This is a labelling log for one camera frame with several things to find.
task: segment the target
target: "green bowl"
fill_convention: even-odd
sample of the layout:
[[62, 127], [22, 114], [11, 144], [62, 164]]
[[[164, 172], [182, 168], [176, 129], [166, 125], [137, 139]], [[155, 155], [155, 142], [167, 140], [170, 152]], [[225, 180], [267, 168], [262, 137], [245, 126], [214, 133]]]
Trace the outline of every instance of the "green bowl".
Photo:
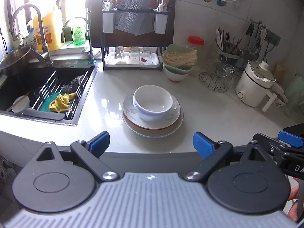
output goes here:
[[[169, 45], [166, 50], [164, 51], [165, 52], [189, 52], [189, 51], [193, 51], [193, 49], [190, 49], [188, 47], [184, 47], [184, 46], [180, 46], [180, 45], [175, 45], [175, 44], [172, 44], [172, 45]], [[167, 70], [169, 70], [170, 72], [174, 73], [174, 74], [188, 74], [192, 68], [192, 67], [181, 67], [181, 68], [176, 68], [176, 67], [173, 67], [173, 66], [170, 66], [168, 64], [165, 63], [164, 61], [164, 57], [163, 57], [163, 64], [165, 65], [165, 68]]]
[[167, 65], [164, 62], [163, 62], [163, 64], [164, 64], [164, 66], [167, 70], [169, 70], [171, 73], [174, 73], [174, 74], [188, 74], [192, 70], [192, 68], [194, 67], [194, 66], [192, 66], [192, 67], [189, 67], [189, 68], [179, 69], [179, 68]]

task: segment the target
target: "human hand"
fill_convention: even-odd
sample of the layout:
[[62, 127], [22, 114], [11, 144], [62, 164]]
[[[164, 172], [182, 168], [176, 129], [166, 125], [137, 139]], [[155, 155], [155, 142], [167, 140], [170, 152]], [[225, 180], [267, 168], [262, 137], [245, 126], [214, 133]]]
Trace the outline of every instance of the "human hand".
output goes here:
[[[291, 201], [291, 200], [298, 199], [298, 198], [299, 198], [299, 185], [297, 185], [296, 187], [291, 189], [288, 200]], [[295, 222], [297, 222], [297, 220], [298, 220], [297, 208], [298, 208], [298, 201], [295, 201], [287, 214], [287, 217], [289, 217], [290, 219], [292, 219]]]

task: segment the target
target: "kitchen counter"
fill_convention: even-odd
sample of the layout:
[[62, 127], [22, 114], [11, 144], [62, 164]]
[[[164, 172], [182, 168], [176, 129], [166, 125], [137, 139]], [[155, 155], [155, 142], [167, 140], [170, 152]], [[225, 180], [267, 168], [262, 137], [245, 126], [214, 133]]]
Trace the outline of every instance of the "kitchen counter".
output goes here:
[[[184, 121], [179, 130], [169, 137], [143, 138], [132, 132], [122, 120], [121, 106], [125, 96], [147, 84], [165, 88], [183, 108]], [[227, 140], [239, 146], [247, 144], [258, 132], [277, 137], [282, 128], [296, 124], [273, 105], [266, 113], [262, 112], [261, 107], [252, 108], [241, 102], [234, 88], [222, 94], [213, 93], [200, 83], [198, 77], [188, 76], [180, 83], [173, 83], [164, 72], [104, 72], [100, 64], [77, 126], [0, 115], [0, 131], [39, 142], [54, 141], [60, 146], [69, 146], [79, 139], [87, 141], [102, 131], [108, 131], [111, 142], [107, 152], [173, 154], [194, 152], [192, 137], [196, 131], [214, 141]]]

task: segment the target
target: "green dish soap bottle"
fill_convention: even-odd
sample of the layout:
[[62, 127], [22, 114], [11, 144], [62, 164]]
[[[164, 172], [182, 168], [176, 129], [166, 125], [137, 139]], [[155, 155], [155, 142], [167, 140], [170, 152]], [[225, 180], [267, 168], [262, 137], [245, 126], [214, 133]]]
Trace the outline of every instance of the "green dish soap bottle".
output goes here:
[[86, 26], [82, 24], [82, 21], [75, 21], [72, 27], [73, 44], [75, 46], [83, 45], [87, 41], [85, 30]]

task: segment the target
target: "yellow cloth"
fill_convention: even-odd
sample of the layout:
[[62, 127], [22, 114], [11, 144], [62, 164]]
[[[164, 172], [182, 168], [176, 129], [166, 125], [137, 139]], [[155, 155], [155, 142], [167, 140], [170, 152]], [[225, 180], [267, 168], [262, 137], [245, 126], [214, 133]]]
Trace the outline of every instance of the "yellow cloth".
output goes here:
[[64, 111], [68, 111], [70, 106], [69, 102], [70, 100], [74, 99], [75, 93], [65, 94], [61, 95], [59, 94], [55, 100], [50, 102], [49, 108], [52, 112], [61, 113]]

